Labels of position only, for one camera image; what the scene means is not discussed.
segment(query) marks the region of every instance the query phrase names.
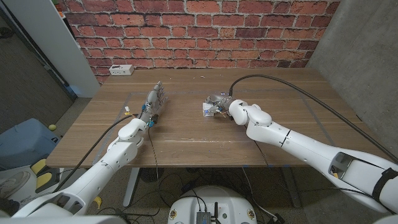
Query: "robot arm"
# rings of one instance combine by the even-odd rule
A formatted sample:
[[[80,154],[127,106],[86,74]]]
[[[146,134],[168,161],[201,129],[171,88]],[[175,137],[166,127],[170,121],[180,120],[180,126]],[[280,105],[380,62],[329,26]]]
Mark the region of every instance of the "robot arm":
[[[131,162],[143,143],[143,135],[157,121],[163,97],[162,82],[149,92],[138,118],[120,129],[118,137],[109,145],[106,154],[71,186],[44,195],[20,209],[18,217],[69,217],[84,215],[94,198],[102,191],[120,168]]]
[[[258,105],[212,95],[210,113],[225,111],[238,125],[248,124],[249,138],[280,147],[315,168],[358,202],[379,212],[398,212],[398,165],[365,152],[342,149],[318,142],[274,122]]]

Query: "black cable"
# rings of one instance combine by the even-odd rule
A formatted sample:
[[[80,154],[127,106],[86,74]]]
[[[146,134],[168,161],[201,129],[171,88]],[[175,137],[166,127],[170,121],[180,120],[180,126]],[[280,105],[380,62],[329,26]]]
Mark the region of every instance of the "black cable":
[[[205,212],[207,212],[207,206],[206,206],[206,203],[205,203],[205,201],[201,198],[201,197],[199,197],[199,196],[196,196],[196,195],[188,195],[188,196],[183,196],[183,197],[180,197],[180,199],[181,198],[188,198],[188,197],[195,197],[195,198],[199,198],[204,204],[205,204]]]
[[[192,191],[193,191],[193,193],[195,194],[195,196],[197,197],[198,195],[197,195],[197,193],[192,189]],[[199,212],[201,212],[201,208],[200,208],[200,203],[199,203],[199,198],[197,198],[197,200],[198,200],[198,205],[199,205]]]
[[[65,178],[65,180],[63,180],[60,184],[58,184],[58,187],[53,191],[53,193],[59,191],[59,189],[61,189],[61,187],[66,183],[66,181],[69,180],[69,178],[76,172],[77,169],[79,169],[80,165],[83,163],[83,161],[87,158],[87,156],[92,152],[92,150],[95,148],[95,146],[97,146],[97,144],[101,141],[101,139],[104,138],[105,134],[108,133],[108,131],[110,129],[112,129],[113,127],[115,127],[115,125],[119,124],[121,121],[124,121],[127,118],[132,117],[132,115],[127,115],[124,118],[120,119],[119,121],[115,122],[114,124],[112,124],[102,135],[101,137],[99,137],[99,139],[94,143],[94,145],[90,148],[90,150],[85,154],[85,156],[83,156],[83,158],[81,158],[80,162],[75,166],[75,168],[73,168],[73,170],[70,172],[70,174],[67,175],[67,177]]]
[[[251,78],[251,77],[262,77],[262,78],[268,78],[271,80],[275,80],[277,82],[283,83],[285,85],[288,85],[290,87],[292,87],[293,89],[303,93],[304,95],[306,95],[307,97],[311,98],[313,101],[317,102],[319,105],[323,106],[324,108],[326,108],[328,111],[332,112],[335,116],[337,116],[340,120],[344,121],[346,124],[348,124],[348,126],[350,126],[351,128],[353,128],[355,131],[357,131],[359,134],[361,134],[363,137],[365,137],[369,142],[371,142],[372,144],[374,144],[377,148],[379,148],[382,152],[384,152],[385,154],[387,154],[395,163],[398,163],[398,158],[393,155],[393,153],[389,152],[384,146],[382,146],[380,143],[378,143],[375,139],[373,139],[370,135],[368,135],[367,133],[365,133],[362,129],[360,129],[359,127],[357,127],[355,124],[353,124],[351,121],[349,121],[347,118],[345,118],[343,115],[339,114],[339,112],[335,111],[333,108],[331,108],[330,106],[328,106],[326,103],[322,102],[321,100],[319,100],[318,98],[316,98],[315,96],[307,93],[306,91],[304,91],[303,89],[285,81],[282,80],[280,78],[276,78],[276,77],[272,77],[270,75],[261,75],[261,74],[253,74],[253,75],[246,75],[243,76],[242,78],[237,79],[234,83],[232,83],[231,87],[229,88],[229,96],[232,97],[233,94],[233,87],[235,86],[235,84],[237,84],[237,82],[244,80],[245,78]]]

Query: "floor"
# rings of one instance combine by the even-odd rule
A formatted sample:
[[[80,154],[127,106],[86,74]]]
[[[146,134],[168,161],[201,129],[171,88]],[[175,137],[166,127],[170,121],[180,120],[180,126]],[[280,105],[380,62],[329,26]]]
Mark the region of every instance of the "floor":
[[[78,98],[71,108],[56,123],[55,134],[63,136],[84,107],[89,98]],[[311,167],[291,167],[299,190],[320,189],[332,187],[329,181]],[[162,195],[168,204],[173,204],[183,193],[181,188],[190,181],[194,186],[217,184],[235,189],[243,196],[249,196],[247,183],[241,168],[203,168],[196,172],[186,168],[164,169],[160,181]],[[284,180],[279,168],[245,168],[253,188],[257,203],[272,213],[278,213],[286,223],[373,223],[387,214],[375,212],[364,205],[347,197],[338,190],[316,192],[301,192],[302,208],[294,208],[288,192],[284,189]],[[168,206],[160,201],[157,182],[144,182],[139,179],[132,205],[124,208],[122,205],[124,191],[129,179],[130,168],[120,169],[100,193],[103,204],[100,214],[115,214],[114,209],[125,210],[126,213],[159,213],[153,217],[128,216],[131,223],[167,223]],[[88,214],[97,214],[97,205],[92,203]],[[257,208],[259,223],[267,223],[269,218]]]

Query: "table leg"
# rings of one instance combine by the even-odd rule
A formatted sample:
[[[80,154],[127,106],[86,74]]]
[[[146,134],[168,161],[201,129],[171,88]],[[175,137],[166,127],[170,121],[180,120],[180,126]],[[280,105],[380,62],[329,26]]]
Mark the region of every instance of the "table leg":
[[[301,208],[301,201],[297,186],[294,181],[294,176],[290,167],[282,167],[282,174],[285,179],[286,187],[289,189],[290,198],[292,199],[292,205],[295,208]]]
[[[124,194],[123,206],[128,207],[132,201],[134,188],[137,184],[139,168],[132,168],[130,173],[129,182],[127,183],[126,193]]]

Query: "concrete wall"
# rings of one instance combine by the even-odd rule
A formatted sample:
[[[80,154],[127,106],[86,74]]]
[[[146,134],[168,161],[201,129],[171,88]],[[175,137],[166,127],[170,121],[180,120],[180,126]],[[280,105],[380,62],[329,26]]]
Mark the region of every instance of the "concrete wall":
[[[398,156],[398,2],[342,1],[307,67]]]

